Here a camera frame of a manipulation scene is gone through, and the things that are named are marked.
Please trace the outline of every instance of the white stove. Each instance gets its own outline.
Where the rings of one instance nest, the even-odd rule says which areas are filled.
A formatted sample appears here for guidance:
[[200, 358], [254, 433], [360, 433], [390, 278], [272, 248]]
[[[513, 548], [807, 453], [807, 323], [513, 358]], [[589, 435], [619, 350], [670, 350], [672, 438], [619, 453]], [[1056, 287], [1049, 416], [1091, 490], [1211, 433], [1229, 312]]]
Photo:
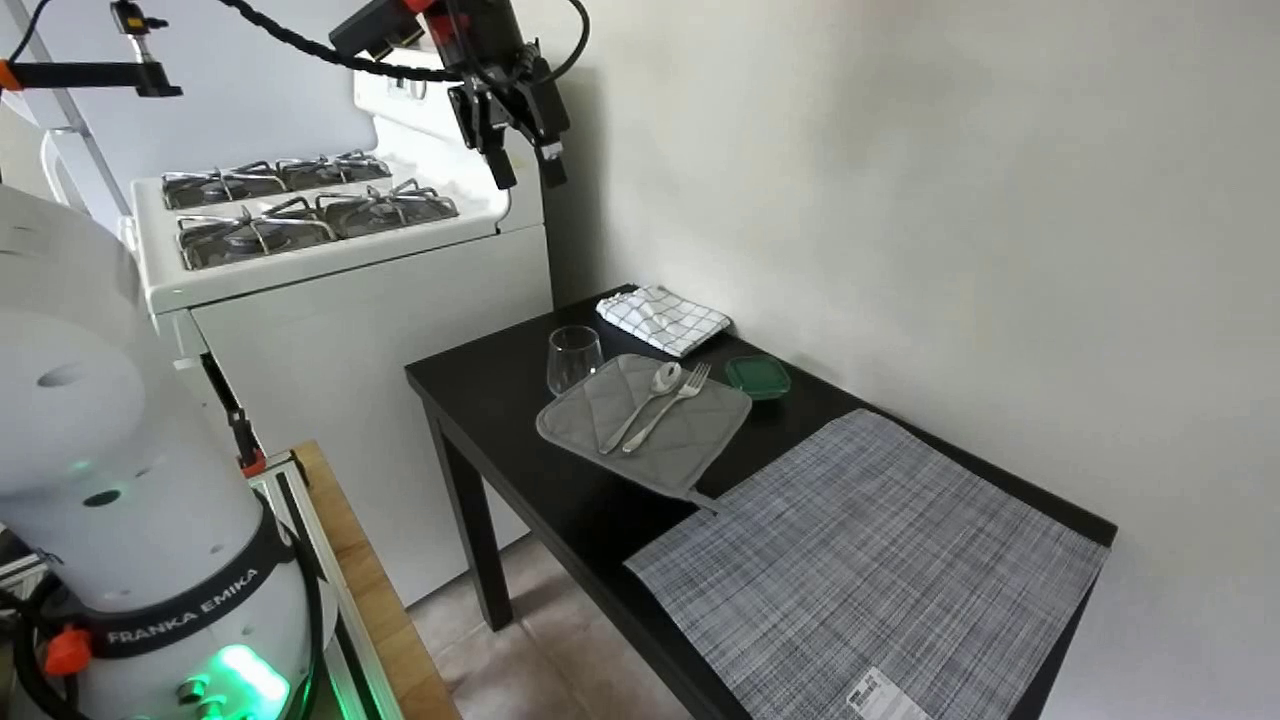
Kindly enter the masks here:
[[[214, 433], [238, 453], [209, 364], [270, 454], [322, 438], [416, 605], [464, 573], [464, 548], [405, 364], [552, 308], [540, 171], [513, 141], [520, 183], [502, 190], [437, 83], [358, 77], [352, 94], [376, 148], [140, 178], [133, 248]], [[496, 535], [520, 531], [496, 505]]]

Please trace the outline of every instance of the green light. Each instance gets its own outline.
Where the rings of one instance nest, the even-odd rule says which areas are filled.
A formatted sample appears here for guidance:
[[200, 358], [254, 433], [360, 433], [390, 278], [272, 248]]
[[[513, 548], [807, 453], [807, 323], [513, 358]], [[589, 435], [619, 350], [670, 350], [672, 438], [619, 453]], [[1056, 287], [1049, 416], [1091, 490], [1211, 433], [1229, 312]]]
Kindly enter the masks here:
[[200, 677], [205, 720], [276, 720], [287, 701], [287, 680], [249, 644], [220, 646]]

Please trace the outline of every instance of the fork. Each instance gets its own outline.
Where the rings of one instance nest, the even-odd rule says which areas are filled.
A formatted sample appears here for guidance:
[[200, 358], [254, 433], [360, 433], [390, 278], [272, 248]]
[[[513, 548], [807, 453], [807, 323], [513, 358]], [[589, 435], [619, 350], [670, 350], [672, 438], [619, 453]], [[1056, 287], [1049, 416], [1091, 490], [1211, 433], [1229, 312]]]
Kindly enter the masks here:
[[696, 364], [696, 366], [684, 375], [680, 391], [670, 394], [670, 400], [651, 413], [651, 419], [642, 423], [642, 427], [624, 438], [624, 454], [636, 454], [636, 446], [655, 433], [655, 423], [661, 423], [675, 404], [701, 394], [701, 391], [710, 387], [710, 375], [712, 375], [712, 364]]

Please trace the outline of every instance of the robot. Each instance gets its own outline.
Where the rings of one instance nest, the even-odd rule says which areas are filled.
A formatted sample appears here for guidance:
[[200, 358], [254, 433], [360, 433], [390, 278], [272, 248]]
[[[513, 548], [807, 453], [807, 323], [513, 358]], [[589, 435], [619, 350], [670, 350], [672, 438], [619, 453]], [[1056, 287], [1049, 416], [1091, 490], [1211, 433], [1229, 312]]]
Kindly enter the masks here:
[[[566, 178], [561, 66], [520, 38], [507, 0], [374, 0], [312, 43], [223, 0], [285, 43], [360, 71], [452, 79], [464, 141], [513, 188], [504, 128]], [[138, 64], [0, 59], [0, 90], [138, 86], [178, 94], [146, 36], [166, 19], [111, 0]], [[444, 66], [383, 66], [433, 36]], [[89, 217], [0, 188], [0, 522], [47, 564], [16, 625], [14, 717], [310, 717], [331, 612], [316, 560], [220, 454], [140, 303], [133, 256]]]

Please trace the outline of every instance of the black table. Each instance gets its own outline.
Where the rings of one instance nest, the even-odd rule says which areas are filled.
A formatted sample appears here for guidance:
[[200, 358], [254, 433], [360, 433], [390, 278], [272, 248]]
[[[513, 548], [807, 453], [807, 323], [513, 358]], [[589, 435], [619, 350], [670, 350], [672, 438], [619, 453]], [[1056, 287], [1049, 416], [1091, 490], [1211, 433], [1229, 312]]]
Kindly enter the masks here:
[[[437, 446], [444, 454], [444, 481], [476, 573], [482, 612], [488, 626], [504, 626], [513, 620], [513, 598], [482, 483], [486, 477], [516, 507], [532, 535], [570, 567], [570, 577], [602, 605], [602, 612], [628, 634], [628, 644], [655, 669], [655, 677], [689, 704], [694, 717], [749, 717], [739, 701], [719, 682], [719, 677], [701, 659], [701, 652], [680, 634], [670, 612], [650, 594], [650, 588], [624, 567], [632, 553], [675, 527], [694, 507], [651, 494], [597, 462], [583, 462], [545, 442], [532, 427], [532, 416], [552, 400], [545, 387], [545, 350], [555, 323], [597, 323], [610, 354], [661, 354], [650, 342], [610, 328], [594, 312], [594, 303], [597, 298], [583, 298], [408, 364], [408, 379], [430, 409], [430, 427], [437, 433]], [[737, 335], [719, 335], [689, 358], [712, 358], [719, 366], [737, 350], [760, 346]], [[794, 366], [794, 394], [754, 409], [739, 435], [705, 473], [701, 490], [727, 490], [731, 483], [749, 481], [757, 468], [854, 409], [867, 404]], [[1018, 481], [1012, 473], [994, 468], [920, 427], [913, 433], [988, 483], [1077, 527], [1081, 535], [1097, 542], [1115, 538], [1115, 522], [1059, 494], [1049, 494], [1036, 483]], [[1018, 717], [1040, 717], [1083, 605], [1088, 594], [1081, 598], [1074, 625], [1066, 626], [1025, 701], [1018, 704]]]

